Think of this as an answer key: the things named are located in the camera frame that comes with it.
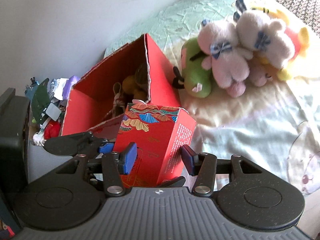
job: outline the gray ribbed surface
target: gray ribbed surface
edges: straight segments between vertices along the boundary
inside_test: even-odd
[[[56,156],[50,154],[42,146],[35,146],[29,142],[28,182],[33,182],[71,158],[71,156]]]
[[[232,224],[212,200],[191,195],[187,188],[133,188],[109,199],[99,214],[82,226],[61,232],[24,228],[16,240],[307,240],[299,229],[255,232]]]

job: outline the bed sheet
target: bed sheet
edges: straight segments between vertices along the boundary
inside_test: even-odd
[[[247,1],[268,6],[274,3]],[[201,21],[232,20],[235,10],[235,0],[182,0],[137,24],[107,48],[105,56],[149,33],[172,64],[180,66],[181,47],[198,34]],[[288,10],[283,11],[295,27],[304,26]],[[312,48],[320,51],[319,38],[311,36]],[[247,84],[239,98],[230,98],[218,87],[204,99],[192,98],[181,90],[182,106],[197,122],[191,147],[222,159],[241,154],[306,195],[320,188],[320,73],[309,67],[318,65],[316,53],[302,64],[305,76],[312,79],[272,81],[261,88]],[[226,183],[227,175],[217,175],[215,190]]]

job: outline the red box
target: red box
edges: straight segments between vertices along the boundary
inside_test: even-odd
[[[114,133],[109,131],[107,138],[115,138],[123,115],[105,120],[106,113],[113,107],[113,85],[133,75],[143,63],[148,66],[147,103],[179,107],[178,92],[171,85],[172,65],[152,38],[144,34],[106,57],[73,86],[62,135],[87,131],[99,124],[105,127],[111,122]]]
[[[130,142],[138,147],[137,160],[127,176],[126,187],[155,187],[181,175],[180,146],[190,144],[196,121],[179,107],[128,104],[114,151]]]

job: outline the plaid ear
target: plaid ear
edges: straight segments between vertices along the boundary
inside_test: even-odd
[[[211,22],[211,21],[208,20],[208,19],[204,19],[204,20],[201,22],[201,26],[204,27],[204,26],[206,26],[209,22]]]
[[[243,0],[236,0],[236,7],[241,13],[247,10]]]
[[[239,18],[240,18],[240,14],[239,14],[238,12],[235,12],[235,13],[233,14],[233,20],[234,20],[235,22],[238,22]]]

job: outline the patterned carpet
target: patterned carpet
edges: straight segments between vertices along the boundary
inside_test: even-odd
[[[320,0],[276,0],[320,36]]]

